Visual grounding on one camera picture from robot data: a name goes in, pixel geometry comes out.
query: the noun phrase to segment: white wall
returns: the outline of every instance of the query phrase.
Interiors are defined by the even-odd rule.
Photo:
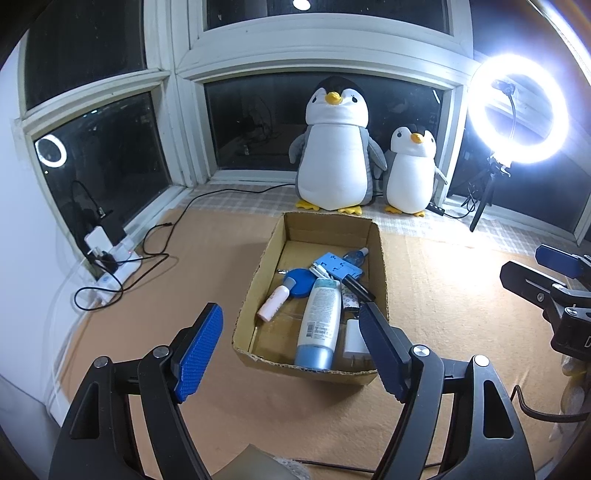
[[[51,391],[51,359],[80,318],[70,304],[72,292],[90,279],[81,267],[64,284],[78,260],[48,206],[33,163],[12,134],[19,117],[18,49],[0,70],[0,375],[43,403]]]

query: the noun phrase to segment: black cable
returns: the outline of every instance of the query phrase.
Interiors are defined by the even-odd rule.
[[[589,416],[589,413],[580,413],[578,415],[553,415],[551,413],[543,413],[541,411],[533,410],[526,405],[523,398],[523,392],[521,391],[521,387],[519,385],[513,387],[511,401],[513,401],[513,398],[515,398],[516,393],[521,411],[532,419],[547,421],[550,423],[578,423],[580,421],[587,420],[587,417]]]
[[[259,190],[259,191],[252,191],[252,190],[239,190],[239,189],[220,189],[220,190],[214,190],[212,192],[205,192],[202,193],[200,195],[197,195],[196,197],[192,198],[191,201],[188,202],[187,206],[184,208],[184,210],[181,212],[181,214],[179,215],[179,217],[174,221],[174,222],[165,222],[165,223],[159,223],[158,225],[154,225],[152,228],[150,228],[146,234],[144,235],[144,239],[142,240],[142,251],[144,252],[144,255],[139,257],[139,258],[132,258],[130,260],[122,260],[122,261],[118,261],[116,262],[117,264],[124,264],[124,263],[130,263],[130,262],[139,262],[141,260],[151,260],[153,258],[158,258],[158,257],[162,257],[160,260],[158,260],[154,265],[152,265],[149,269],[146,270],[146,272],[144,272],[139,278],[137,278],[131,285],[129,285],[128,287],[124,287],[121,282],[119,281],[119,279],[117,277],[115,277],[115,275],[113,275],[112,273],[110,273],[106,268],[104,268],[102,265],[98,264],[97,262],[95,263],[101,270],[104,270],[105,272],[109,273],[114,279],[115,281],[119,284],[119,290],[113,290],[111,288],[102,288],[102,287],[82,287],[79,288],[78,290],[76,290],[76,292],[74,293],[74,305],[76,305],[76,307],[78,307],[80,310],[83,310],[84,312],[96,312],[97,310],[103,310],[107,307],[110,307],[111,305],[114,305],[115,303],[117,303],[118,301],[121,300],[121,298],[123,297],[124,292],[129,291],[130,289],[132,289],[133,287],[135,287],[141,280],[143,280],[146,275],[148,275],[150,272],[152,272],[155,268],[157,268],[162,262],[164,262],[165,260],[167,260],[170,257],[170,254],[166,252],[166,249],[168,248],[168,244],[170,243],[170,239],[174,233],[175,228],[177,227],[178,223],[181,221],[181,219],[183,218],[184,214],[187,213],[187,210],[189,209],[189,207],[193,204],[193,202],[195,202],[195,200],[198,200],[202,197],[205,197],[207,195],[213,195],[215,193],[222,193],[222,192],[238,192],[238,193],[265,193],[268,192],[269,190],[273,190],[273,189],[278,189],[280,187],[288,187],[288,186],[293,186],[293,183],[282,183],[281,185],[274,185],[272,187],[269,187],[267,189],[264,190]],[[163,227],[171,227],[170,232],[168,233],[168,237],[166,237],[166,241],[164,243],[164,246],[162,248],[162,250],[160,250],[159,252],[148,252],[145,248],[145,243],[146,240],[148,239],[149,235],[156,229],[158,228],[163,228]],[[103,259],[99,259],[102,262],[108,262],[107,260],[103,260]],[[105,304],[105,305],[100,305],[98,307],[91,307],[91,308],[86,308],[86,307],[82,307],[78,301],[77,301],[77,297],[78,295],[83,292],[83,291],[88,291],[88,290],[92,290],[92,291],[107,291],[110,293],[114,293],[115,297],[114,300],[111,300],[109,303]]]
[[[295,458],[294,461],[299,462],[299,463],[303,463],[305,465],[321,466],[324,468],[336,468],[338,470],[349,470],[351,472],[375,473],[375,470],[372,470],[371,468],[362,468],[359,466],[340,465],[338,463],[316,462],[315,460],[305,460],[305,459],[299,459],[299,458]],[[440,466],[440,465],[441,465],[441,462],[428,463],[423,467],[423,470],[425,470],[427,468],[433,468],[435,466]]]
[[[80,187],[82,187],[82,189],[86,192],[86,196],[94,204],[96,214],[99,216],[99,218],[103,216],[101,214],[102,209],[99,207],[99,204],[96,203],[95,198],[92,196],[88,188],[86,188],[86,185],[84,185],[80,180],[72,180],[72,182],[70,183],[70,197],[72,198],[72,203],[77,203],[74,199],[74,185],[80,185]]]
[[[474,199],[474,197],[472,195],[472,191],[470,191],[470,189],[468,189],[468,198],[466,199],[466,210],[468,210],[468,211],[464,215],[461,215],[459,217],[456,217],[454,215],[450,215],[449,213],[443,213],[443,215],[448,218],[453,218],[454,220],[461,220],[463,218],[466,218],[472,212],[474,212],[474,210],[476,210],[477,204],[478,204],[477,201]]]

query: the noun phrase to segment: metal screw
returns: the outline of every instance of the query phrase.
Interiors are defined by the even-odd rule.
[[[476,355],[474,357],[474,363],[479,367],[488,367],[491,361],[484,355]]]
[[[413,347],[413,353],[416,356],[427,356],[429,355],[431,352],[429,351],[429,349],[424,346],[424,345],[415,345]]]
[[[169,351],[170,350],[168,350],[167,346],[158,346],[154,349],[152,355],[154,355],[156,358],[162,358],[164,356],[167,356]]]
[[[96,358],[94,362],[92,362],[92,364],[96,368],[103,368],[108,363],[109,363],[109,357],[107,357],[107,356],[100,356],[100,357]]]

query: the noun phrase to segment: tan mat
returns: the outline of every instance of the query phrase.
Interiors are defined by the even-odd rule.
[[[176,218],[178,212],[172,212]],[[189,210],[172,241],[170,259],[117,305],[91,315],[77,332],[63,384],[72,398],[99,355],[114,361],[140,358],[169,343],[192,324],[208,301],[223,309],[223,335],[198,392],[181,406],[207,468],[227,464],[252,443],[274,455],[374,468],[401,412],[376,379],[369,386],[329,384],[285,377],[242,365],[230,345],[249,281],[277,219]],[[148,247],[157,249],[165,232]],[[505,291],[499,270],[508,260],[533,259],[488,249],[384,234],[390,322],[412,341],[440,356],[490,357],[507,389],[518,382],[537,410],[556,413],[566,378],[560,355],[549,346],[550,326],[541,310]],[[145,262],[141,271],[150,265]],[[444,399],[429,457],[443,453],[451,398]],[[132,398],[138,446],[149,476],[160,478]],[[550,459],[552,425],[521,416],[536,466]],[[314,469],[317,479],[353,474]]]

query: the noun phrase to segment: blue gripper pad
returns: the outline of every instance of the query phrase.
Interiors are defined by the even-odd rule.
[[[583,266],[579,261],[579,257],[548,245],[540,245],[536,249],[535,260],[538,265],[562,273],[568,278],[579,278],[583,275]]]
[[[208,303],[173,353],[171,368],[178,380],[174,393],[180,403],[197,391],[222,328],[222,309],[216,303]]]

